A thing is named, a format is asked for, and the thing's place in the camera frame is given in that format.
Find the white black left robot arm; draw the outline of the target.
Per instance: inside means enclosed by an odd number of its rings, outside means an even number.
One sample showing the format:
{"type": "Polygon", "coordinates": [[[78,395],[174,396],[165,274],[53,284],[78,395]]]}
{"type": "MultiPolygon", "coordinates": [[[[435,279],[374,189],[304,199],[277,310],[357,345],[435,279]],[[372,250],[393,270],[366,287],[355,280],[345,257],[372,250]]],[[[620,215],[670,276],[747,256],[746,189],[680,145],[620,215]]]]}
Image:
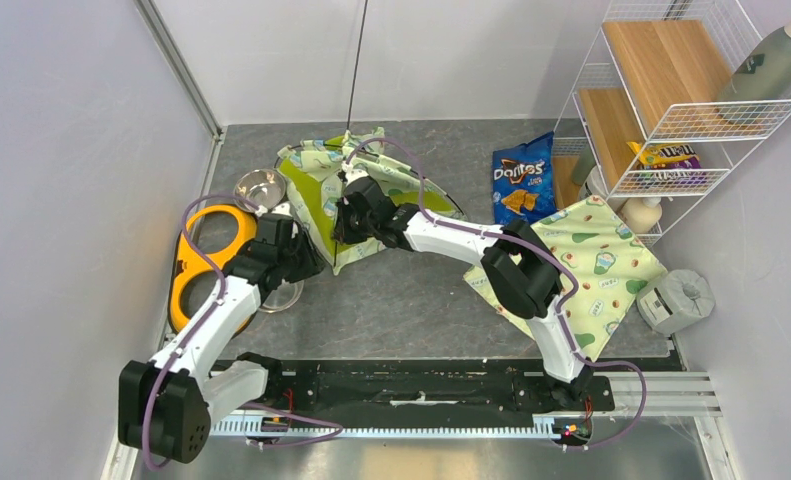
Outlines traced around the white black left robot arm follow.
{"type": "Polygon", "coordinates": [[[306,280],[325,266],[309,236],[288,213],[269,212],[256,235],[226,263],[195,317],[146,362],[119,375],[118,440],[148,457],[189,463],[213,425],[243,404],[278,405],[285,383],[274,359],[243,354],[210,373],[238,328],[278,288],[306,280]]]}

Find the green avocado-print pet tent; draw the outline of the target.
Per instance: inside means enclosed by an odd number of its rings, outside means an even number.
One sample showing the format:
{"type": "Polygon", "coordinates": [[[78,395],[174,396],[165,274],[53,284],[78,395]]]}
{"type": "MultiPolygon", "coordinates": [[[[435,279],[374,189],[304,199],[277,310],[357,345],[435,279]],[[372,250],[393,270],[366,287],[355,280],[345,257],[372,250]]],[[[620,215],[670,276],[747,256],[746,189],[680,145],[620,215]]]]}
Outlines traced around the green avocado-print pet tent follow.
{"type": "Polygon", "coordinates": [[[385,249],[374,238],[356,245],[339,244],[333,238],[337,201],[344,190],[338,174],[343,170],[345,158],[356,146],[369,142],[351,164],[367,171],[395,204],[418,201],[418,174],[410,164],[385,153],[386,145],[380,141],[384,137],[381,127],[366,135],[346,131],[331,139],[303,140],[278,152],[278,171],[287,179],[287,199],[312,244],[334,274],[385,249]]]}

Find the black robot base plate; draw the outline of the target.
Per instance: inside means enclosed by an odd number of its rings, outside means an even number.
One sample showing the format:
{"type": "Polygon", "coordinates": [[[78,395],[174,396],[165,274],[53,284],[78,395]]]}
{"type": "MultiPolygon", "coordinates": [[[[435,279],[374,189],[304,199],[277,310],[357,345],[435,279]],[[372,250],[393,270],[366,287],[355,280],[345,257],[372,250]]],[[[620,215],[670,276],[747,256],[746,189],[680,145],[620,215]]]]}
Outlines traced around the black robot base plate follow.
{"type": "Polygon", "coordinates": [[[258,400],[368,429],[526,427],[535,414],[615,409],[607,377],[573,393],[539,359],[284,360],[258,400]]]}

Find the long black tent pole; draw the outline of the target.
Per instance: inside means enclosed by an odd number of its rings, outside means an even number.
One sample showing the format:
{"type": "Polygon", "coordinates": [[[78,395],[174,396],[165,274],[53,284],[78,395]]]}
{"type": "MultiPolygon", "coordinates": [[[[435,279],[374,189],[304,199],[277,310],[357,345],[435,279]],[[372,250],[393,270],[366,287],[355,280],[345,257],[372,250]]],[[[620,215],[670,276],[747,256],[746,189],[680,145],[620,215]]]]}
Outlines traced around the long black tent pole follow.
{"type": "Polygon", "coordinates": [[[357,45],[356,45],[356,50],[355,50],[354,66],[353,66],[353,70],[352,70],[351,88],[350,88],[350,94],[349,94],[349,103],[348,103],[347,117],[346,117],[346,122],[345,122],[345,131],[346,131],[346,133],[343,136],[343,145],[346,143],[347,139],[349,138],[349,133],[350,133],[350,129],[351,129],[351,123],[352,123],[352,117],[353,117],[353,111],[354,111],[354,103],[355,103],[356,85],[357,85],[357,79],[358,79],[359,64],[360,64],[360,59],[361,59],[361,52],[362,52],[362,45],[363,45],[363,38],[364,38],[366,19],[367,19],[367,14],[368,14],[368,8],[369,8],[369,1],[368,0],[364,0],[363,1],[363,9],[362,9],[361,18],[360,18],[359,33],[358,33],[358,37],[357,37],[357,45]]]}

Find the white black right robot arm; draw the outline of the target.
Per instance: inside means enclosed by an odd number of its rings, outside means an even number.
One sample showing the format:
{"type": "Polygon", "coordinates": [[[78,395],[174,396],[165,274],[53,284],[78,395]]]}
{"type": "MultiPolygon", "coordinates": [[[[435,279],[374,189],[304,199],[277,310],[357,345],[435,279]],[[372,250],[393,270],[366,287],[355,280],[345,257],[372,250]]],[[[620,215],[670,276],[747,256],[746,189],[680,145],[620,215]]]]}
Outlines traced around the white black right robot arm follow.
{"type": "Polygon", "coordinates": [[[515,220],[505,226],[453,220],[413,203],[397,205],[365,173],[339,174],[334,238],[354,245],[374,238],[388,248],[433,253],[483,270],[495,298],[525,320],[543,358],[550,400],[572,409],[583,402],[593,377],[562,310],[564,270],[533,229],[515,220]]]}

